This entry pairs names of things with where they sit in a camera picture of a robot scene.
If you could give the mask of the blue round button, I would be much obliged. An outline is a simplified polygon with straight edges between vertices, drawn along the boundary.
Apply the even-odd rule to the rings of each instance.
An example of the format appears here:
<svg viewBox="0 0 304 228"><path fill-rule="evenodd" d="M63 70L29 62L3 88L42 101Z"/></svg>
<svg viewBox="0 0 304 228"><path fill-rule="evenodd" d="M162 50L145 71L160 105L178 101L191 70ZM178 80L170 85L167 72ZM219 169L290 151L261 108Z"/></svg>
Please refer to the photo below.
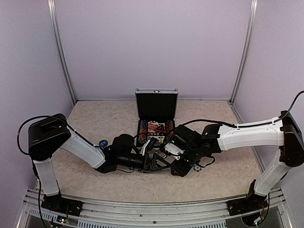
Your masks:
<svg viewBox="0 0 304 228"><path fill-rule="evenodd" d="M108 141L107 140L101 140L99 142L99 147L105 148L108 146Z"/></svg>

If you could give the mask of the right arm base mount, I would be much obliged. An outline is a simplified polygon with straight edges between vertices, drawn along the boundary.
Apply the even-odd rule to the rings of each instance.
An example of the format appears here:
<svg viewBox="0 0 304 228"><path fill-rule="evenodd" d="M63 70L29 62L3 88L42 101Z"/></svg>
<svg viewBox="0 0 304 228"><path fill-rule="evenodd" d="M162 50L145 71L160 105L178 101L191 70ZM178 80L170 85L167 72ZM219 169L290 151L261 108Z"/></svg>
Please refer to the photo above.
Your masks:
<svg viewBox="0 0 304 228"><path fill-rule="evenodd" d="M259 196L256 194L254 190L255 182L256 179L254 179L250 184L249 192L245 197L229 200L227 202L228 212L230 216L248 213L269 206L269 203L266 200L266 196Z"/></svg>

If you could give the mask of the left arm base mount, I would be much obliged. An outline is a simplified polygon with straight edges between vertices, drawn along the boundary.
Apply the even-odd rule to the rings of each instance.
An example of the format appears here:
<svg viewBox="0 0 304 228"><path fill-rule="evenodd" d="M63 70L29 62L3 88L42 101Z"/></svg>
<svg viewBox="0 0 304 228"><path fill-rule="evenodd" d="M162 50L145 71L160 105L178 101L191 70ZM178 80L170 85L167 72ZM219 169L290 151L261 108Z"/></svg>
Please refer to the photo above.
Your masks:
<svg viewBox="0 0 304 228"><path fill-rule="evenodd" d="M41 203L41 207L44 209L77 217L80 216L82 206L83 202L64 198L61 193L54 196L45 195Z"/></svg>

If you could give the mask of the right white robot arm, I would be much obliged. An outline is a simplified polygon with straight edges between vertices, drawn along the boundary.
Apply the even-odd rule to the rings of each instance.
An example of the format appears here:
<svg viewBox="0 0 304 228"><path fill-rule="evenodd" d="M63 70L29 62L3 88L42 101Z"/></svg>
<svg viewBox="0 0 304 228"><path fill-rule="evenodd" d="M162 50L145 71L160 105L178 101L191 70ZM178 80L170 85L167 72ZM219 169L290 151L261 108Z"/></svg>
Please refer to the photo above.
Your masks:
<svg viewBox="0 0 304 228"><path fill-rule="evenodd" d="M184 177L203 157L235 148L263 145L278 148L261 178L252 182L248 196L243 200L243 207L253 211L290 169L304 162L302 133L288 111L282 111L279 117L270 120L248 124L211 121L202 133L181 124L164 148L175 157L171 165L172 175Z"/></svg>

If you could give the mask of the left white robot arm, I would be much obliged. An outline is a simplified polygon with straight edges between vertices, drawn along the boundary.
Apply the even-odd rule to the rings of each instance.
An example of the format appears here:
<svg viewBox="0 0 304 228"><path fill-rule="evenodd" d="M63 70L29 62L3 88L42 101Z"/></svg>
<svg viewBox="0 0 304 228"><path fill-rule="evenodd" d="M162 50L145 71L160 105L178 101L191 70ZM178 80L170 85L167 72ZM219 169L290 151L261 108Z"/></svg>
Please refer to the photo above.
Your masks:
<svg viewBox="0 0 304 228"><path fill-rule="evenodd" d="M94 145L74 130L63 114L38 117L38 121L28 127L28 153L48 196L47 202L56 211L67 206L65 198L60 196L52 165L52 156L58 149L73 154L100 173L113 172L118 166L150 173L171 166L158 154L149 155L155 143L156 139L151 138L138 149L131 135L121 134L109 146Z"/></svg>

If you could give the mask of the aluminium poker case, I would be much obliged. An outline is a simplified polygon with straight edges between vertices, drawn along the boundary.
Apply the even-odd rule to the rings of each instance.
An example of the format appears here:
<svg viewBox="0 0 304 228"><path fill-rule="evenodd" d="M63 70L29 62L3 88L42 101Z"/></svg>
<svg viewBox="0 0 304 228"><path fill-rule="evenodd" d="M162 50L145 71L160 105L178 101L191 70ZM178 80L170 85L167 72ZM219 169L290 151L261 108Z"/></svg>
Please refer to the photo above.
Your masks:
<svg viewBox="0 0 304 228"><path fill-rule="evenodd" d="M137 88L135 98L138 112L138 127L136 133L136 146L142 147L144 144L138 142L140 121L146 120L164 123L167 120L173 120L175 126L175 114L178 100L177 88ZM165 139L169 138L171 133L148 133L147 141L152 137L157 139L155 148L159 148Z"/></svg>

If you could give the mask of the black red triangular button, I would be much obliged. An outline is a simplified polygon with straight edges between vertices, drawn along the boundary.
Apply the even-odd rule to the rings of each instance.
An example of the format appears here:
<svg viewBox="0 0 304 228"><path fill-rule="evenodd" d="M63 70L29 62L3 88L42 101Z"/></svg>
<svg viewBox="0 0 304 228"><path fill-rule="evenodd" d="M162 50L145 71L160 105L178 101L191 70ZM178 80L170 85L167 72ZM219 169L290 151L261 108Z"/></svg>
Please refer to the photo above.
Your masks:
<svg viewBox="0 0 304 228"><path fill-rule="evenodd" d="M164 124L159 124L154 130L157 133L166 133L166 129L165 129Z"/></svg>

